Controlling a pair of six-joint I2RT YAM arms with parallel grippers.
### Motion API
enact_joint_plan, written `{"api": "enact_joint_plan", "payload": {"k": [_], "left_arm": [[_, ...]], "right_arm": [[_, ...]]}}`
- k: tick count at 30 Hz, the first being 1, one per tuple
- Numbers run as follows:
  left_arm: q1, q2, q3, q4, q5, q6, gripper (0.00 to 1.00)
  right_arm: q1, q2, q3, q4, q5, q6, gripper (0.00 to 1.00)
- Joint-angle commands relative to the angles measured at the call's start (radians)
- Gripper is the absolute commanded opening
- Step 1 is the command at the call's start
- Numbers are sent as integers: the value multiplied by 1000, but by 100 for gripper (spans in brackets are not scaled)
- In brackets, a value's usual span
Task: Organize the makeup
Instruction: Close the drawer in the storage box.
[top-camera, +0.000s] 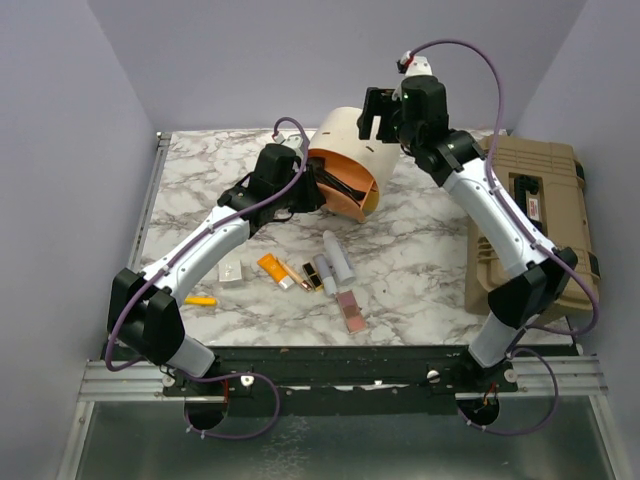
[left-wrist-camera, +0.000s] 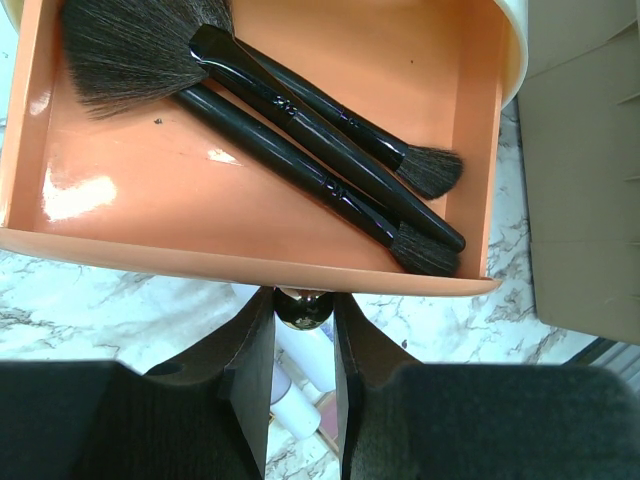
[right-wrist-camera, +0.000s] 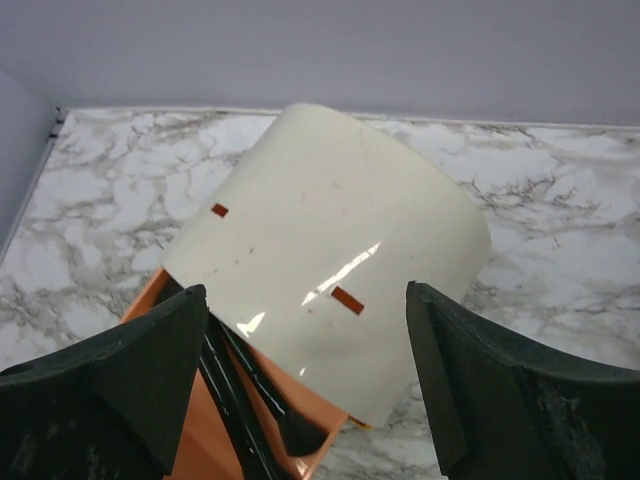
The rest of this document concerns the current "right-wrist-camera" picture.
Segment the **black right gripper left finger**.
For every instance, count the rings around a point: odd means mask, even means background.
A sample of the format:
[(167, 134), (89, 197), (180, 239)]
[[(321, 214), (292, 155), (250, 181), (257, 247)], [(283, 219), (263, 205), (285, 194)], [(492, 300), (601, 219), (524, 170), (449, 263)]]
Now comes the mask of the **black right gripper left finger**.
[(163, 479), (207, 323), (205, 289), (1, 373), (4, 479)]

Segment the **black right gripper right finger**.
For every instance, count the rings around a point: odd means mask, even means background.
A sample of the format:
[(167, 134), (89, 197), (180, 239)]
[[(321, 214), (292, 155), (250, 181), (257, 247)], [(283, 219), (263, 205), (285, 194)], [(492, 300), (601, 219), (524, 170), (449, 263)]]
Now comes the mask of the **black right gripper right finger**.
[(639, 374), (546, 346), (411, 282), (406, 321), (449, 479), (635, 479)]

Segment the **yellow drawer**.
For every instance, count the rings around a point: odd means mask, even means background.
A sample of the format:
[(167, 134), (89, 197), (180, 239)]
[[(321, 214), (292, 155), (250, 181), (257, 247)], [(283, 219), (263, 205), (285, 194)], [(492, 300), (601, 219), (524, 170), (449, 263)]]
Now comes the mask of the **yellow drawer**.
[(366, 423), (364, 423), (364, 422), (361, 422), (360, 420), (357, 420), (357, 419), (356, 419), (356, 418), (354, 418), (354, 417), (349, 417), (349, 419), (350, 419), (350, 421), (351, 421), (355, 426), (357, 426), (357, 427), (358, 427), (358, 428), (360, 428), (361, 430), (364, 430), (364, 431), (371, 431), (371, 430), (373, 430), (373, 427), (372, 427), (371, 425), (368, 425), (368, 424), (366, 424)]

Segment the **cream round drawer organizer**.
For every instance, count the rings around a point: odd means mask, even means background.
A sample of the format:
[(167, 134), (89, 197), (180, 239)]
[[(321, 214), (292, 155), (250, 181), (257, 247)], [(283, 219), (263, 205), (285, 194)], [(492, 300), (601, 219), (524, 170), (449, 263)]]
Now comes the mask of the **cream round drawer organizer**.
[(460, 300), (491, 250), (479, 207), (380, 130), (283, 110), (170, 242), (162, 268), (324, 400), (382, 427), (416, 371), (412, 281)]

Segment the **angled black makeup brush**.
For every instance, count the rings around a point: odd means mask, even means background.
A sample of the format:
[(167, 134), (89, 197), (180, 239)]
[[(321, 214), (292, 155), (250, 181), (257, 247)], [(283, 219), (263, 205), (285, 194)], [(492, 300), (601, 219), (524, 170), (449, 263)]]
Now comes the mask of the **angled black makeup brush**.
[(246, 391), (232, 365), (220, 328), (219, 322), (208, 313), (199, 371), (236, 453), (242, 478), (267, 479), (252, 433), (253, 424), (242, 411), (248, 400)]

